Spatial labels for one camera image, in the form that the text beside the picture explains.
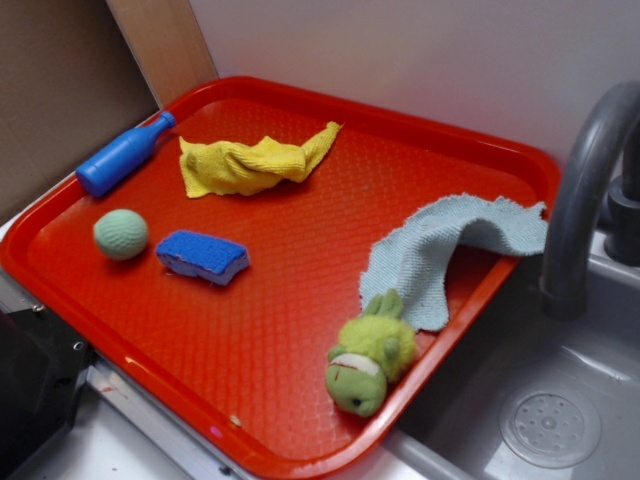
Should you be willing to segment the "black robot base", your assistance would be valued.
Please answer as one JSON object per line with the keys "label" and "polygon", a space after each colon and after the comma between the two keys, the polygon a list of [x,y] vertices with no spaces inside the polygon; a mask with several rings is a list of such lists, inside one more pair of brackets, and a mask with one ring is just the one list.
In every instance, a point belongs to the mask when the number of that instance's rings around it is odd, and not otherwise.
{"label": "black robot base", "polygon": [[1,314],[1,477],[13,479],[75,423],[92,349],[55,312]]}

